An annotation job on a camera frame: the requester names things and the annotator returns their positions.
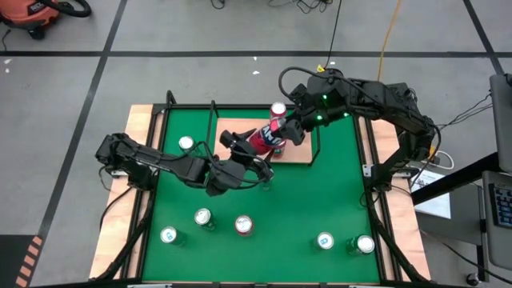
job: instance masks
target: can lid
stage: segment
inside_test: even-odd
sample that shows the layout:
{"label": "can lid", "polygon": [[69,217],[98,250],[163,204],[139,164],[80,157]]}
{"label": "can lid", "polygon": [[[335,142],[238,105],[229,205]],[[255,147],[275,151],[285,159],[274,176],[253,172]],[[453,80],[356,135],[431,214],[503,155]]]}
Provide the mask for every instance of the can lid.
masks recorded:
{"label": "can lid", "polygon": [[238,216],[234,227],[240,233],[247,233],[253,228],[253,221],[247,215]]}
{"label": "can lid", "polygon": [[176,239],[176,229],[174,227],[168,226],[160,232],[160,239],[164,243],[172,243]]}
{"label": "can lid", "polygon": [[286,112],[286,105],[283,102],[275,102],[272,104],[270,109],[272,110],[272,113],[279,115]]}
{"label": "can lid", "polygon": [[363,253],[371,253],[375,248],[374,240],[370,236],[360,236],[358,238],[358,248]]}
{"label": "can lid", "polygon": [[190,149],[194,145],[194,140],[191,136],[183,136],[179,139],[178,144],[182,149]]}
{"label": "can lid", "polygon": [[194,216],[194,220],[199,225],[205,225],[211,218],[211,212],[207,208],[199,209]]}
{"label": "can lid", "polygon": [[322,249],[330,249],[334,245],[334,237],[329,232],[321,232],[317,237],[317,243]]}

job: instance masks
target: orange vacuum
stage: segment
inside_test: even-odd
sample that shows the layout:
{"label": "orange vacuum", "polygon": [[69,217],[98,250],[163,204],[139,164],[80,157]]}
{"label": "orange vacuum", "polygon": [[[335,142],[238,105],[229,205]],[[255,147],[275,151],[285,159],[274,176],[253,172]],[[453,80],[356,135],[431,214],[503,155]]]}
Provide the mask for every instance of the orange vacuum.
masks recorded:
{"label": "orange vacuum", "polygon": [[68,2],[58,0],[0,0],[0,22],[11,28],[29,32],[33,39],[43,39],[45,28],[57,20],[59,13],[73,17],[89,17],[86,0],[76,0],[83,10],[75,10]]}

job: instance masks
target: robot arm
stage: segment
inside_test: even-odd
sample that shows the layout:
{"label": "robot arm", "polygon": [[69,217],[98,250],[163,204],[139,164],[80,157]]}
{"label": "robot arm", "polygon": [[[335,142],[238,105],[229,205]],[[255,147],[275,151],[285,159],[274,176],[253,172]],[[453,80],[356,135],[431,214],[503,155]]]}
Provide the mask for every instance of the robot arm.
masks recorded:
{"label": "robot arm", "polygon": [[[128,174],[128,185],[137,189],[152,190],[155,185],[154,172],[164,170],[174,174],[186,185],[206,189],[208,195],[216,196],[224,194],[228,189],[243,189],[240,187],[243,182],[258,183],[272,177],[268,159],[255,161],[256,151],[246,141],[253,132],[222,132],[221,144],[231,148],[231,156],[226,161],[212,156],[208,149],[205,157],[195,157],[189,153],[180,156],[164,154],[136,143],[127,134],[107,135],[95,156],[105,165],[107,173],[125,171]],[[255,172],[258,180],[244,179],[247,170]]]}
{"label": "robot arm", "polygon": [[[300,84],[288,94],[282,88],[281,80],[290,70],[300,70],[312,76],[307,87]],[[383,119],[396,126],[400,148],[384,163],[367,167],[365,171],[371,189],[388,191],[394,173],[411,160],[421,161],[429,156],[437,127],[432,119],[421,115],[415,93],[405,83],[384,85],[376,81],[347,79],[341,71],[334,69],[314,74],[290,67],[281,73],[279,87],[296,108],[287,116],[286,124],[275,133],[295,145],[302,143],[304,131],[328,126],[351,114],[370,120]]]}

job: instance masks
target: green mat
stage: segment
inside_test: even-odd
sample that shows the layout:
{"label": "green mat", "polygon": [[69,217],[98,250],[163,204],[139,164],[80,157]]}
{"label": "green mat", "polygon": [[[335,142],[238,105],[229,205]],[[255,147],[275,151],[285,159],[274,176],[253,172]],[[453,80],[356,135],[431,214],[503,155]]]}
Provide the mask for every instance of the green mat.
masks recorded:
{"label": "green mat", "polygon": [[[205,140],[208,110],[172,110],[164,152],[180,154],[178,140]],[[268,110],[220,110],[223,118],[267,118]],[[212,141],[216,119],[212,125]],[[321,129],[322,152],[315,164],[273,164],[272,187],[228,190],[209,197],[162,172],[142,274],[143,281],[172,282],[378,282],[374,254],[350,256],[347,239],[370,235],[361,165],[352,118]],[[217,227],[206,231],[194,222],[200,208],[212,211]],[[254,232],[234,230],[237,216],[248,214]],[[165,244],[160,231],[174,226],[187,234],[182,247]],[[316,251],[310,241],[320,232],[334,236],[331,250]]]}

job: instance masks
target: soda can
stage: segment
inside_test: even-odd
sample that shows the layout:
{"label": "soda can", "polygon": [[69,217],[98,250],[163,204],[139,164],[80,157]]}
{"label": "soda can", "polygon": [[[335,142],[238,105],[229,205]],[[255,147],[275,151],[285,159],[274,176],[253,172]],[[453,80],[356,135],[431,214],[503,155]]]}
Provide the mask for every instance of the soda can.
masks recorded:
{"label": "soda can", "polygon": [[334,246],[334,237],[329,232],[321,232],[312,242],[316,250],[329,250]]}
{"label": "soda can", "polygon": [[234,228],[240,236],[249,236],[253,232],[253,220],[247,215],[238,216]]}
{"label": "soda can", "polygon": [[182,150],[183,153],[189,152],[189,155],[192,156],[201,156],[201,150],[199,146],[195,147],[194,150],[190,151],[192,147],[195,145],[195,141],[191,136],[183,136],[178,141],[179,149]]}
{"label": "soda can", "polygon": [[283,102],[275,102],[270,107],[270,119],[282,118],[286,116],[286,105]]}
{"label": "soda can", "polygon": [[274,149],[274,158],[280,159],[285,153],[286,140],[283,140],[277,147]]}
{"label": "soda can", "polygon": [[194,215],[195,222],[206,230],[215,229],[214,216],[207,208],[201,208]]}
{"label": "soda can", "polygon": [[272,136],[272,132],[278,130],[285,123],[286,120],[284,118],[272,118],[269,124],[250,136],[249,143],[258,155],[270,152],[282,142],[282,138]]}
{"label": "soda can", "polygon": [[168,226],[162,229],[162,232],[160,232],[160,239],[165,244],[183,246],[185,244],[186,235],[176,228]]}
{"label": "soda can", "polygon": [[359,235],[346,242],[346,251],[350,255],[368,255],[375,249],[375,242],[372,237]]}

